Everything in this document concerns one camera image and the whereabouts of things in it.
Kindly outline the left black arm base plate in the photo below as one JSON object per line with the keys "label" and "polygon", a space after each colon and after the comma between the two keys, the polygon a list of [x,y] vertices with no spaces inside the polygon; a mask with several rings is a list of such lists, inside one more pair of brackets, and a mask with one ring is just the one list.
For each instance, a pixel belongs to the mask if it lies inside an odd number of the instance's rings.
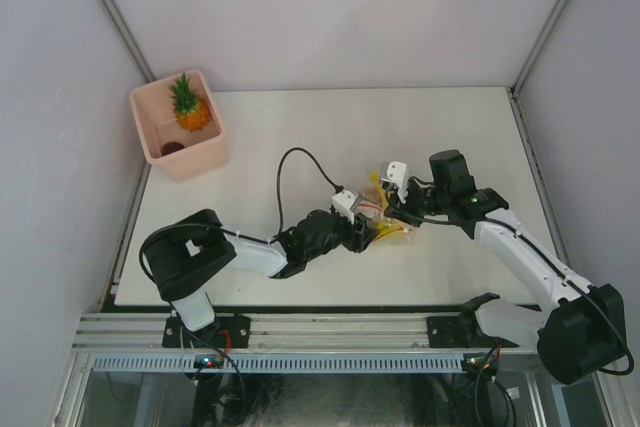
{"label": "left black arm base plate", "polygon": [[233,315],[217,317],[213,324],[195,332],[189,331],[178,316],[166,320],[162,346],[164,348],[193,347],[204,349],[209,346],[230,351],[233,348],[248,347],[251,319]]}

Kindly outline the purple fake onion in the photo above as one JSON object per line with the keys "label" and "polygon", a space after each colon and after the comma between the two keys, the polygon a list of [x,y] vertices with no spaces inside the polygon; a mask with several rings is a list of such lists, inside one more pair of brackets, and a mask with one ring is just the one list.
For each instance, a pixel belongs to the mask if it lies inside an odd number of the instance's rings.
{"label": "purple fake onion", "polygon": [[180,142],[167,142],[161,147],[160,152],[162,156],[167,156],[184,148],[185,146]]}

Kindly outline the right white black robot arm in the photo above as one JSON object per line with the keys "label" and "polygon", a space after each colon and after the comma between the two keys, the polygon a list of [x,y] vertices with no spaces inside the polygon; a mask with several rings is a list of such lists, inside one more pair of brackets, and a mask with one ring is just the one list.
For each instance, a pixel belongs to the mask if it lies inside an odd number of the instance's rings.
{"label": "right white black robot arm", "polygon": [[429,165],[430,182],[411,175],[402,162],[383,166],[386,215],[415,227],[461,229],[499,259],[538,306],[530,310],[491,293],[476,297],[471,313],[459,321],[461,338],[480,346],[497,337],[533,350],[565,385],[594,372],[631,374],[635,359],[619,291],[610,284],[593,284],[545,249],[500,194],[477,188],[460,151],[438,152]]}

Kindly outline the clear zip top bag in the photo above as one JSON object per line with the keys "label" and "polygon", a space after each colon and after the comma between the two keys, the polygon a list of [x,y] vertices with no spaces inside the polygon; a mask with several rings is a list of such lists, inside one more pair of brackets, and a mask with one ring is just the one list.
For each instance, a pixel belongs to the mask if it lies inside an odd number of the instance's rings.
{"label": "clear zip top bag", "polygon": [[368,218],[368,225],[377,230],[373,242],[381,245],[405,246],[413,240],[413,228],[385,214],[389,206],[385,199],[379,169],[369,169],[366,181],[360,189],[362,199],[357,211]]}

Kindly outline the fake pineapple green crown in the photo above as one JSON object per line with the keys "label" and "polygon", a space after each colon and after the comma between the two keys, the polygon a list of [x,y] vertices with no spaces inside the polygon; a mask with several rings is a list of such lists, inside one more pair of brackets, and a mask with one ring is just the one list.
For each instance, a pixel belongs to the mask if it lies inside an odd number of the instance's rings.
{"label": "fake pineapple green crown", "polygon": [[202,130],[211,120],[207,102],[192,89],[185,72],[169,86],[173,112],[179,126],[190,132]]}

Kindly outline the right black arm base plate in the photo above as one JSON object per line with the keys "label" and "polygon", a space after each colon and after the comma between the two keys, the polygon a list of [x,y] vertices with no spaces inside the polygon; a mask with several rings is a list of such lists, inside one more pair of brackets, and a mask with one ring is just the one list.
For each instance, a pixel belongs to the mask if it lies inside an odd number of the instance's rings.
{"label": "right black arm base plate", "polygon": [[488,349],[497,343],[495,338],[485,334],[466,333],[456,315],[429,316],[426,318],[426,327],[432,348]]}

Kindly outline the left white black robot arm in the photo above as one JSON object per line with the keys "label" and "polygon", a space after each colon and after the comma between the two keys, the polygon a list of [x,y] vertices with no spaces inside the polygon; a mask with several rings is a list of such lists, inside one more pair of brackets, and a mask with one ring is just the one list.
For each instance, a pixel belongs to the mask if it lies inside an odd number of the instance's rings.
{"label": "left white black robot arm", "polygon": [[215,211],[203,209],[151,233],[139,248],[138,262],[161,299],[178,314],[186,338],[206,347],[217,339],[219,323],[205,285],[221,271],[240,269],[288,279],[339,247],[361,253],[378,234],[363,214],[350,221],[331,209],[314,210],[263,240],[224,228]]}

